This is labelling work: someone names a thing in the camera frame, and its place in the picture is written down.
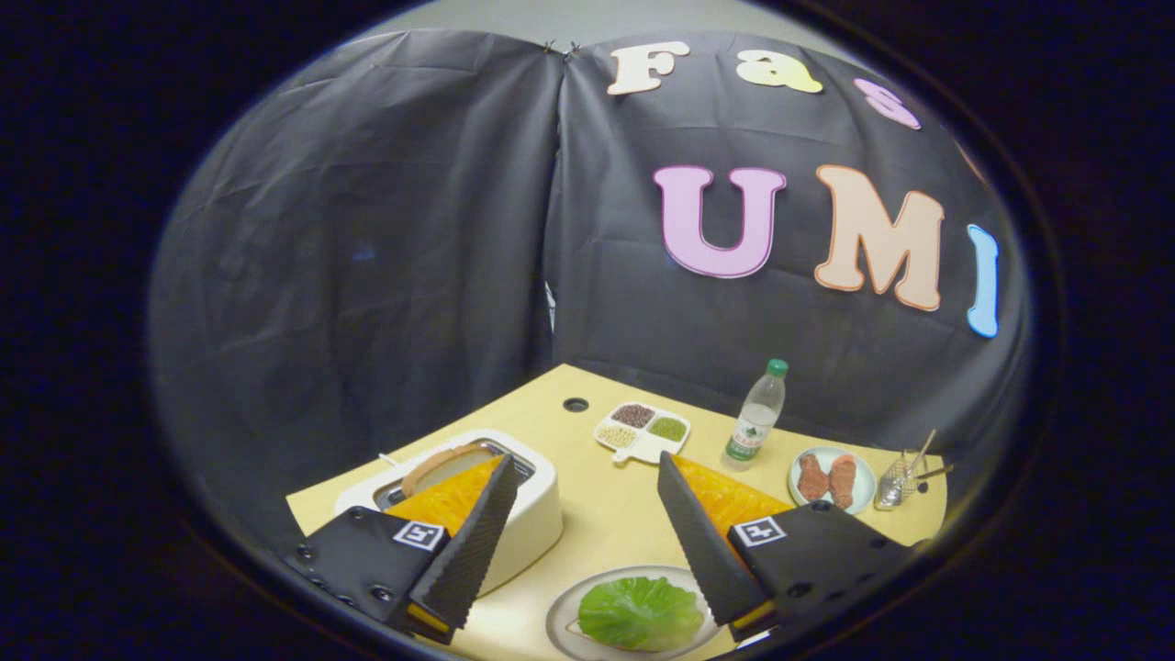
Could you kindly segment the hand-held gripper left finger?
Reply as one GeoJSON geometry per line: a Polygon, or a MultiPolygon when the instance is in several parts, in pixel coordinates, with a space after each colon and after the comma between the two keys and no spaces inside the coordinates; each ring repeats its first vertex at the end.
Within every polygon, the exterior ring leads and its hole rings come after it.
{"type": "Polygon", "coordinates": [[[508,454],[466,475],[474,475],[474,505],[456,532],[434,515],[403,510],[424,505],[419,493],[398,503],[394,514],[350,507],[295,544],[283,561],[352,611],[448,645],[465,627],[521,488],[508,454]]]}

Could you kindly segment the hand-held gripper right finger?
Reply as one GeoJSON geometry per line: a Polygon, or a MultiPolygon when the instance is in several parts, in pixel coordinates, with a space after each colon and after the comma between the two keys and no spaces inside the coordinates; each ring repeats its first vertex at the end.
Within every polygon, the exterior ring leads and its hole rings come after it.
{"type": "Polygon", "coordinates": [[[687,460],[669,452],[659,457],[657,492],[711,615],[737,641],[761,632],[780,643],[834,634],[867,619],[919,562],[911,545],[825,501],[741,515],[721,532],[689,483],[687,460]]]}

